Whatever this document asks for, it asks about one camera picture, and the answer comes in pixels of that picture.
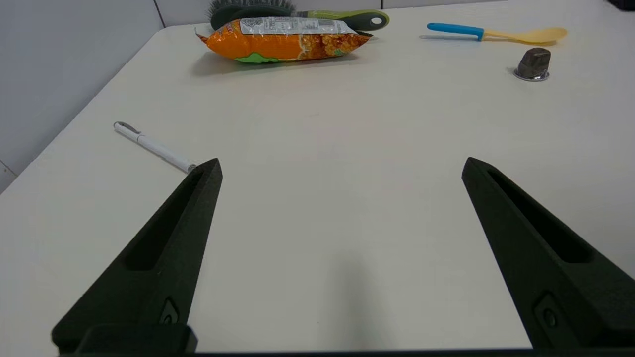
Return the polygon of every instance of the hair brush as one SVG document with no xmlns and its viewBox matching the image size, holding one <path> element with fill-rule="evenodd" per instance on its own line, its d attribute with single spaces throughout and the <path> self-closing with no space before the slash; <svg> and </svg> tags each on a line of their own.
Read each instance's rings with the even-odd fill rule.
<svg viewBox="0 0 635 357">
<path fill-rule="evenodd" d="M 379 10 L 295 11 L 295 6 L 287 0 L 214 0 L 208 10 L 210 24 L 214 30 L 239 18 L 250 17 L 310 17 L 344 21 L 351 29 L 358 31 L 379 30 L 390 22 L 390 18 Z"/>
</svg>

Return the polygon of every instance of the spoon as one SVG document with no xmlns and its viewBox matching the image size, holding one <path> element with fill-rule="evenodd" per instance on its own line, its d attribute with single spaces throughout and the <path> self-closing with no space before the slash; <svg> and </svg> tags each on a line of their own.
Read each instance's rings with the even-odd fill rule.
<svg viewBox="0 0 635 357">
<path fill-rule="evenodd" d="M 562 27 L 549 27 L 548 29 L 532 30 L 528 32 L 520 32 L 510 34 L 508 32 L 500 32 L 480 27 L 471 27 L 453 24 L 438 24 L 431 22 L 428 29 L 433 31 L 451 32 L 453 34 L 476 35 L 478 41 L 482 41 L 485 36 L 503 37 L 506 39 L 522 41 L 526 43 L 547 43 L 559 40 L 566 36 L 566 29 Z"/>
</svg>

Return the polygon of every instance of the chip bag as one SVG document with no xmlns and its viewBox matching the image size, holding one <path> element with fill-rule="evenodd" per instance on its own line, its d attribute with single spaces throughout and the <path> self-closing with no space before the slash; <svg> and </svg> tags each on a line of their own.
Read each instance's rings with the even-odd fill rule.
<svg viewBox="0 0 635 357">
<path fill-rule="evenodd" d="M 357 33 L 338 20 L 258 17 L 229 22 L 210 37 L 198 36 L 219 55 L 263 63 L 342 56 L 365 44 L 372 35 Z"/>
</svg>

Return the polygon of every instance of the barcode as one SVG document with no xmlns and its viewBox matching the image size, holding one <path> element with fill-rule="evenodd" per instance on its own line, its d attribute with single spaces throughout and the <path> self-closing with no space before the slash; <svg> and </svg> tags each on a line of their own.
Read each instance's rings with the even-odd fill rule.
<svg viewBox="0 0 635 357">
<path fill-rule="evenodd" d="M 317 25 L 320 27 L 333 27 L 335 26 L 335 21 L 318 18 Z"/>
</svg>

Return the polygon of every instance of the white pen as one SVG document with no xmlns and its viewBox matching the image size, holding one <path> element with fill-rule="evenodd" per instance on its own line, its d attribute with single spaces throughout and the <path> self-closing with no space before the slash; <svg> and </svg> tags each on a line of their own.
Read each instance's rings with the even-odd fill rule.
<svg viewBox="0 0 635 357">
<path fill-rule="evenodd" d="M 181 158 L 176 155 L 174 152 L 168 150 L 165 146 L 153 141 L 149 137 L 142 134 L 140 131 L 134 129 L 132 126 L 122 122 L 117 121 L 113 125 L 115 127 L 115 131 L 125 136 L 126 138 L 134 141 L 138 145 L 146 148 L 148 151 L 153 154 L 159 156 L 165 161 L 171 163 L 172 165 L 178 167 L 185 173 L 189 173 L 193 169 L 196 168 L 196 165 L 191 163 L 189 160 Z"/>
</svg>

